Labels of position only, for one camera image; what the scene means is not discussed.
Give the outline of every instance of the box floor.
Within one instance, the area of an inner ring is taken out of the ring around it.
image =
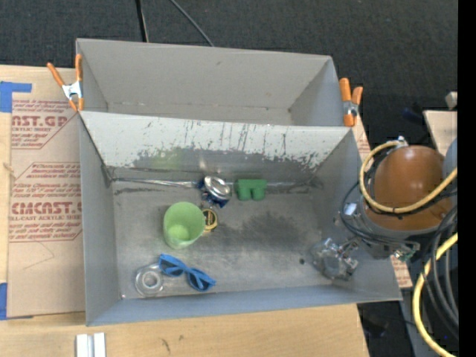
[[[165,210],[188,201],[200,205],[190,187],[115,181],[116,250],[122,298],[140,298],[136,271],[155,263],[161,253],[179,258],[213,277],[210,292],[234,292],[330,284],[313,267],[309,249],[321,240],[312,187],[293,193],[267,193],[262,201],[234,196],[217,208],[219,226],[182,250],[169,247],[162,233]],[[163,275],[160,296],[198,293],[185,276]]]

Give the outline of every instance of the brown sphere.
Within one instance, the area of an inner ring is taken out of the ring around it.
[[[374,199],[391,208],[418,202],[442,182],[443,161],[444,157],[432,148],[409,146],[395,149],[377,167],[373,181]],[[450,209],[450,199],[401,216],[376,213],[377,210],[365,206],[366,214],[373,222],[396,231],[418,231],[438,226]]]

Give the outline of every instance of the green block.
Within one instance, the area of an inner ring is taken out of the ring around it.
[[[235,183],[235,190],[240,201],[253,199],[259,201],[265,198],[268,182],[263,179],[241,179]]]

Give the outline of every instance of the metal bracket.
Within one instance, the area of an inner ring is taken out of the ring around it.
[[[76,357],[106,357],[106,334],[76,335],[74,352]]]

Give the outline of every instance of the blue tape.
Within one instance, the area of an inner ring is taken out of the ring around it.
[[[7,284],[0,283],[0,320],[7,320]]]
[[[31,92],[31,83],[13,83],[0,81],[0,112],[12,112],[14,92]]]

